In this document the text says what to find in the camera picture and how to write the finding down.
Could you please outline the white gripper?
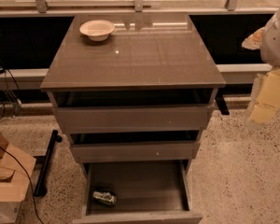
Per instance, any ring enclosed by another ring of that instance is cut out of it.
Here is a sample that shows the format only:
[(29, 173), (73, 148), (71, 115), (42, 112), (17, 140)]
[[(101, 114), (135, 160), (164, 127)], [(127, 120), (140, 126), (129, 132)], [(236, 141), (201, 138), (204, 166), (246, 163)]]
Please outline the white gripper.
[[(271, 66), (280, 67), (280, 8), (266, 23), (247, 37), (244, 49), (260, 49), (261, 59)], [(245, 115), (245, 125), (261, 129), (269, 123), (280, 109), (280, 68), (267, 74), (257, 74), (251, 92), (251, 101)]]

